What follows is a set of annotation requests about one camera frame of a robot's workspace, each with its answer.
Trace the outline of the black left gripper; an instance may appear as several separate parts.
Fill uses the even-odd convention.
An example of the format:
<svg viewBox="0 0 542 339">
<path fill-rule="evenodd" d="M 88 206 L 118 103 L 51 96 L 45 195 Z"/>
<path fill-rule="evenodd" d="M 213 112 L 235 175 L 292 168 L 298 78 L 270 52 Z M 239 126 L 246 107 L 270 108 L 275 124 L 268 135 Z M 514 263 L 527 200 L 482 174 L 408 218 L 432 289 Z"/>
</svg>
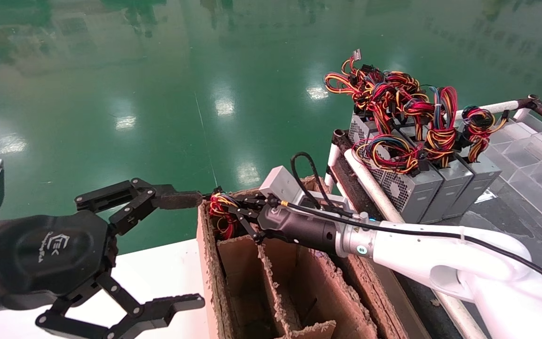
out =
<svg viewBox="0 0 542 339">
<path fill-rule="evenodd" d="M 202 204 L 199 191 L 177 191 L 171 184 L 125 180 L 78 195 L 77 212 L 0 220 L 0 309 L 37 309 L 41 330 L 67 339 L 135 339 L 165 328 L 182 311 L 200 309 L 204 298 L 185 294 L 138 303 L 111 277 L 124 235 L 153 211 L 187 210 Z M 120 206 L 108 224 L 97 213 Z M 126 315 L 111 327 L 66 317 L 100 290 Z"/>
</svg>

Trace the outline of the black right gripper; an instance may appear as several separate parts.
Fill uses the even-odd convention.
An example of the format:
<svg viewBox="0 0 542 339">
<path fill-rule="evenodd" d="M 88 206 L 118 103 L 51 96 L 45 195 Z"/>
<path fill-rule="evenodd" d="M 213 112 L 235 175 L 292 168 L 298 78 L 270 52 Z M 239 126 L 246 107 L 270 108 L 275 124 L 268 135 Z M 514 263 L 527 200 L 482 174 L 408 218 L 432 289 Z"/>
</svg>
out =
<svg viewBox="0 0 542 339">
<path fill-rule="evenodd" d="M 217 187 L 211 193 L 211 203 L 224 206 L 232 234 L 243 229 L 256 244 L 267 237 L 337 254 L 337 226 L 333 221 L 287 208 L 273 211 L 269 206 L 258 214 L 255 210 L 266 205 L 267 198 L 257 189 L 226 192 Z"/>
</svg>

